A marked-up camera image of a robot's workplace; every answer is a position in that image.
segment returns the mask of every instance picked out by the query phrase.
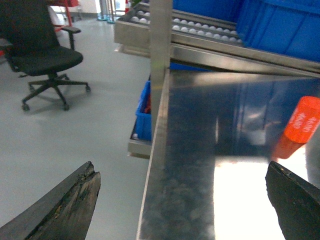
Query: chair backrest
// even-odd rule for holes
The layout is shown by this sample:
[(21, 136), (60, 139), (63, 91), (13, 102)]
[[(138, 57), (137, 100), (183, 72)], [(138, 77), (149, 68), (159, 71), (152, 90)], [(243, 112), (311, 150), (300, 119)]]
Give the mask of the chair backrest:
[(13, 56), (59, 46), (46, 0), (0, 0), (0, 32)]

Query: chair base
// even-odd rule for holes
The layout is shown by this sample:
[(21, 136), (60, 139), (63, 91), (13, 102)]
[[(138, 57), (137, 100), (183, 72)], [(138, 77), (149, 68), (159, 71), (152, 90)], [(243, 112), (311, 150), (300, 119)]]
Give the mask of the chair base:
[[(30, 108), (28, 104), (26, 103), (28, 100), (34, 98), (35, 96), (39, 95), (40, 93), (44, 92), (48, 88), (53, 88), (56, 93), (59, 95), (60, 99), (63, 102), (63, 110), (68, 111), (69, 105), (67, 104), (67, 101), (65, 97), (62, 95), (61, 91), (59, 90), (58, 86), (60, 85), (85, 85), (85, 90), (87, 92), (90, 92), (91, 89), (87, 82), (84, 81), (70, 81), (69, 77), (67, 77), (67, 74), (62, 74), (58, 76), (56, 73), (54, 74), (48, 74), (47, 80), (40, 80), (40, 81), (30, 81), (29, 84), (29, 90), (31, 93), (26, 96), (24, 99), (22, 99), (22, 109), (24, 111), (29, 111)], [(33, 85), (40, 85), (39, 88), (35, 89)]]

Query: blue container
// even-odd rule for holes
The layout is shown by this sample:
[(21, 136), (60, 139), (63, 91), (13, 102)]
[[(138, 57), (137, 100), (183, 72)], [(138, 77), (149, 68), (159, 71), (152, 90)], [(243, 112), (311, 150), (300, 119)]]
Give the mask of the blue container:
[(150, 80), (146, 81), (142, 90), (138, 107), (136, 109), (135, 133), (142, 140), (151, 141), (151, 114), (145, 113), (148, 97), (150, 94)]
[(200, 71), (200, 72), (209, 72), (207, 69), (203, 69), (200, 67), (194, 67), (194, 66), (187, 66), (179, 63), (170, 63), (170, 69), (171, 70), (188, 70), (188, 71)]
[(246, 47), (320, 61), (320, 0), (245, 0), (236, 30)]
[(236, 22), (244, 0), (173, 0), (173, 9)]

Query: chair armrest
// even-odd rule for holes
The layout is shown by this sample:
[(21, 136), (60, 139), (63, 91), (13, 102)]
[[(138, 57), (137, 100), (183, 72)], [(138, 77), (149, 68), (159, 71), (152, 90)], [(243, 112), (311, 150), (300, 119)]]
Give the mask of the chair armrest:
[(74, 34), (78, 34), (81, 32), (79, 28), (73, 27), (73, 26), (64, 26), (61, 28), (64, 31), (67, 31), (69, 34), (69, 41), (70, 41), (70, 48), (72, 50), (75, 50), (75, 39)]
[(0, 38), (0, 50), (7, 50), (9, 48), (12, 48), (14, 45), (9, 42), (7, 39)]
[(64, 31), (67, 31), (68, 33), (71, 34), (78, 34), (81, 33), (81, 30), (79, 28), (73, 27), (73, 26), (64, 26), (61, 28)]

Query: chair seat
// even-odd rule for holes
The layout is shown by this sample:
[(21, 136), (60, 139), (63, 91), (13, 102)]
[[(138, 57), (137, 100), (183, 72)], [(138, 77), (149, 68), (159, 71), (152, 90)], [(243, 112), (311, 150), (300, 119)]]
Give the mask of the chair seat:
[(55, 46), (24, 56), (13, 56), (12, 60), (21, 72), (29, 76), (41, 76), (72, 68), (82, 62), (83, 56), (75, 50)]

